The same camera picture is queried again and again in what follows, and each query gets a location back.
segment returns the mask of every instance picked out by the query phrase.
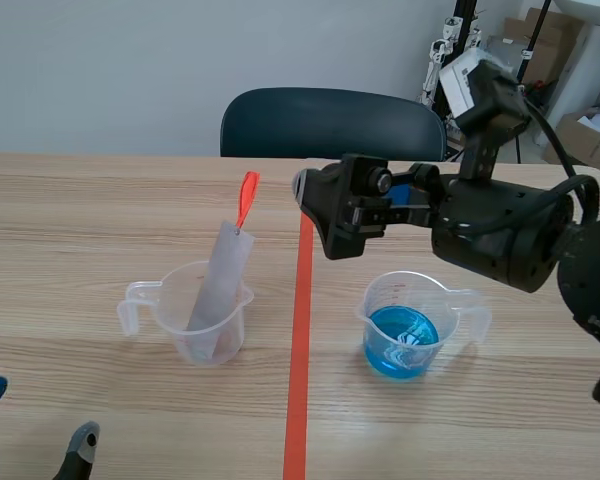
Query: blue liquid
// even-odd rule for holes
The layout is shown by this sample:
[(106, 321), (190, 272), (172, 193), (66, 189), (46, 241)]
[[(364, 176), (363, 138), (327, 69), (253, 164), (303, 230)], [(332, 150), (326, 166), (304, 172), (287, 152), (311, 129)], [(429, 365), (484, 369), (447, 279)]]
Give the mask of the blue liquid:
[[(404, 345), (438, 343), (436, 327), (431, 320), (413, 308), (384, 307), (374, 312), (370, 318), (382, 333)], [(369, 363), (379, 372), (393, 378), (412, 378), (424, 373), (438, 353), (438, 348), (418, 352), (404, 351), (377, 334), (371, 334), (369, 338), (371, 340), (364, 346)]]

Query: red handle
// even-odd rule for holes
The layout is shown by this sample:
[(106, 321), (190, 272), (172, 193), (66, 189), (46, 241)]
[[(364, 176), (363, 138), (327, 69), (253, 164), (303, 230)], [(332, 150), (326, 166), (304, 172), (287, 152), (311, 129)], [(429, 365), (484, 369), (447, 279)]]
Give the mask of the red handle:
[(238, 221), (236, 226), (242, 228), (244, 221), (249, 214), (251, 205), (256, 198), (258, 183), (260, 182), (260, 174), (258, 172), (247, 172), (240, 187), (240, 199), (238, 201)]

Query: measuring cup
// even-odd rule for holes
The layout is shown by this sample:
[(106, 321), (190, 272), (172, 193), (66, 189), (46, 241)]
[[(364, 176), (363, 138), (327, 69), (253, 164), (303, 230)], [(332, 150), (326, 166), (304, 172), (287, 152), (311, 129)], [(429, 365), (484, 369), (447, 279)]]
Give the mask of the measuring cup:
[[(384, 333), (376, 323), (394, 310), (396, 318), (404, 315), (418, 327), (405, 328), (397, 339)], [(369, 363), (385, 375), (403, 379), (427, 370), (461, 320), (469, 322), (469, 339), (477, 343), (484, 342), (491, 324), (491, 312), (482, 306), (480, 293), (449, 290), (431, 277), (407, 271), (386, 273), (371, 282), (356, 314), (366, 322), (363, 343)]]
[(124, 334), (138, 334), (138, 307), (146, 305), (185, 360), (195, 365), (219, 365), (233, 358), (244, 341), (243, 308), (253, 300), (253, 292), (242, 282), (236, 292), (235, 309), (227, 318), (214, 323), (199, 318), (187, 330), (207, 263), (183, 265), (159, 282), (130, 284), (125, 299), (118, 304)]

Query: chair backrest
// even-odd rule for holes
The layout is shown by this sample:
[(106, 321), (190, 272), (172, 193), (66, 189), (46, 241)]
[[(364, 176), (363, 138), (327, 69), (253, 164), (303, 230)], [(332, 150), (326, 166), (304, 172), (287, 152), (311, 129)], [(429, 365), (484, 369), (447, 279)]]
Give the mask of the chair backrest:
[(446, 134), (425, 106), (401, 98), (327, 88), (262, 88), (224, 114), (223, 157), (329, 158), (359, 153), (388, 160), (444, 160)]

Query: wood grain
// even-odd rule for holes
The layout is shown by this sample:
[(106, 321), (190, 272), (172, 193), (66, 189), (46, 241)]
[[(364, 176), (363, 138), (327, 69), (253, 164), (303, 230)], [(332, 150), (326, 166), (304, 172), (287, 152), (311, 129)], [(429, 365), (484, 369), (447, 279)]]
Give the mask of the wood grain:
[[(94, 479), (281, 478), (300, 218), (289, 184), (323, 164), (0, 154), (0, 479), (52, 478), (88, 419), (102, 426)], [(148, 315), (137, 340), (123, 337), (126, 285), (206, 259), (248, 170), (261, 185), (241, 352), (190, 367)], [(496, 177), (547, 188), (564, 174), (498, 165)], [(362, 258), (329, 262), (316, 238), (307, 478), (600, 479), (600, 347), (555, 282), (531, 297), (443, 263), (428, 242), (394, 227)], [(488, 342), (445, 346), (409, 384), (374, 375), (352, 307), (396, 269), (481, 290)]]

